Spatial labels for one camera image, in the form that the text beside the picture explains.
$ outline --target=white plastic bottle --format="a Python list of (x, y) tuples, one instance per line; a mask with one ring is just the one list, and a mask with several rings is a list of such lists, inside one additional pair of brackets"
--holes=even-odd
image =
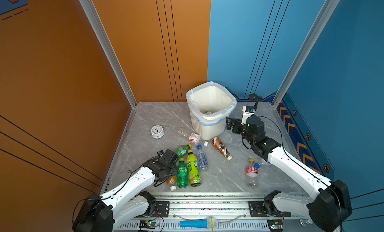
[(185, 129), (182, 127), (178, 127), (177, 131), (181, 137), (187, 138), (190, 143), (193, 143), (195, 145), (203, 144), (205, 147), (208, 146), (208, 142), (204, 141), (199, 134), (194, 133), (193, 131), (189, 129)]
[(249, 164), (245, 169), (246, 181), (249, 187), (256, 187), (258, 185), (258, 168), (260, 168), (260, 165), (258, 163), (255, 164), (255, 160), (250, 158)]
[(199, 171), (206, 171), (208, 169), (208, 161), (207, 157), (205, 156), (205, 153), (203, 152), (203, 148), (201, 145), (198, 145), (197, 147), (197, 161), (199, 162)]

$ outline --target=alarm clock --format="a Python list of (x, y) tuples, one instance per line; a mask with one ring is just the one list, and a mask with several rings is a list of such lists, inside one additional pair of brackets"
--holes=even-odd
[(164, 129), (160, 125), (155, 125), (151, 128), (152, 138), (161, 138), (164, 136)]

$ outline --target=orange wall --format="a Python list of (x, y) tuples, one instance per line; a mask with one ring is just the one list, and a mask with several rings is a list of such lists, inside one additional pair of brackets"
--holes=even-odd
[(211, 0), (93, 0), (138, 102), (185, 102), (207, 81)]
[(0, 36), (0, 230), (71, 231), (77, 201), (101, 189), (129, 102), (78, 0), (28, 0), (0, 15)]

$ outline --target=gray marble floor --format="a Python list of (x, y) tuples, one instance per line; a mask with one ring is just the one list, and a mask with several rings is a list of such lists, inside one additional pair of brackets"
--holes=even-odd
[[(253, 103), (238, 103), (230, 117), (241, 119), (242, 106), (244, 105), (253, 105)], [(269, 117), (276, 123), (280, 122), (276, 120), (270, 103), (259, 103), (256, 114)], [(276, 126), (267, 119), (262, 118), (262, 120), (265, 123), (266, 135), (280, 143), (281, 135)], [(161, 125), (164, 128), (165, 135), (163, 138), (154, 139), (151, 137), (150, 130), (154, 125)], [(165, 151), (167, 148), (175, 150), (180, 145), (187, 144), (188, 140), (178, 136), (177, 127), (192, 128), (187, 103), (139, 103), (124, 148), (120, 152), (117, 162), (113, 165), (107, 189), (112, 189), (126, 180), (129, 169), (136, 169), (147, 159), (156, 156), (157, 151)], [(201, 186), (178, 188), (177, 192), (255, 192), (268, 194), (274, 190), (280, 190), (306, 194), (295, 181), (274, 165), (262, 165), (259, 169), (258, 187), (248, 187), (244, 172), (248, 160), (253, 158), (260, 163), (261, 158), (243, 146), (240, 134), (233, 134), (226, 130), (218, 137), (223, 141), (233, 159), (231, 161), (225, 160), (223, 155), (209, 143), (208, 147), (203, 147), (208, 158), (209, 169), (200, 173)], [(146, 190), (149, 192), (168, 192), (169, 187), (164, 183), (156, 188), (150, 186)]]

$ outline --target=clock face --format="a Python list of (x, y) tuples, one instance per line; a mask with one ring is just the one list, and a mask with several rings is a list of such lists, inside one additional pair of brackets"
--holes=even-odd
[(158, 133), (161, 133), (161, 131), (163, 131), (163, 128), (160, 126), (160, 125), (156, 125), (155, 127), (152, 128), (152, 134), (158, 134)]

